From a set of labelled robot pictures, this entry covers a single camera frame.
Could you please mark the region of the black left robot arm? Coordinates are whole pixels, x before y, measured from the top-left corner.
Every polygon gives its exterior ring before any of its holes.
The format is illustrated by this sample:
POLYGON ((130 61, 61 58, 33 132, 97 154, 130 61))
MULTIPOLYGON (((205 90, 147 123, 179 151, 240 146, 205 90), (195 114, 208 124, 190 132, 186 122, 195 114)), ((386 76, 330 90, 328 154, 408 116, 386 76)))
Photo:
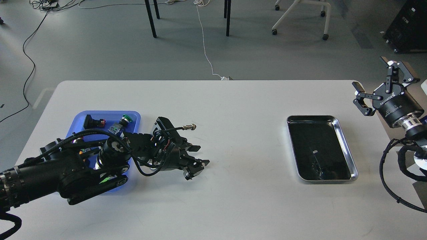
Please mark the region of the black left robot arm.
POLYGON ((190 180, 209 164, 188 154, 198 150, 200 146, 181 137, 177 128, 152 134, 124 132, 123 137, 88 129, 58 139, 41 148, 39 156, 1 173, 1 220, 14 223, 1 239, 22 225, 19 217, 9 214, 11 208, 55 192, 75 205, 113 190, 128 181, 130 159, 144 176, 178 169, 190 180))

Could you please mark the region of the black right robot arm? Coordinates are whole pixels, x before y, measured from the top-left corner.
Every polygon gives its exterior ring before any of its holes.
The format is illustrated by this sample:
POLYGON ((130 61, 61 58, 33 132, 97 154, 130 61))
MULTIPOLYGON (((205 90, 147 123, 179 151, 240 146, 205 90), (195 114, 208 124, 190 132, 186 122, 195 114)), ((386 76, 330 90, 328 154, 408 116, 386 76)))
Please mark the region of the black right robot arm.
POLYGON ((395 194, 386 184, 383 176, 383 165, 389 151, 402 144, 398 152, 398 166, 401 172, 418 182, 426 182, 426 123, 420 120, 424 109, 407 91, 409 85, 418 83, 419 76, 409 63, 404 61, 380 58, 387 68, 385 82, 378 86, 372 94, 366 93, 362 85, 354 81, 355 99, 353 103, 364 116, 373 116, 376 111, 383 117, 387 125, 392 128, 402 127, 405 137, 392 139, 383 151, 380 159, 379 173, 385 190, 397 203, 426 213, 426 209, 411 204, 395 194))

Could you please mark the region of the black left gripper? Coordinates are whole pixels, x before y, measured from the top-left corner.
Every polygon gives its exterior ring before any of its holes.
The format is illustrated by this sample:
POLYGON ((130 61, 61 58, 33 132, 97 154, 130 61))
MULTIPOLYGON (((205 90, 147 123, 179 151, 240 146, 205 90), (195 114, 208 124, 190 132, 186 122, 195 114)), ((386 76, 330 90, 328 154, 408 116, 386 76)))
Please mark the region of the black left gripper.
POLYGON ((155 171, 183 170, 183 176, 186 180, 191 180, 198 176, 204 167, 210 163, 210 160, 196 159, 190 161, 188 152, 198 152, 201 149, 199 145, 182 142, 160 142, 154 145, 151 152, 151 164, 155 171))

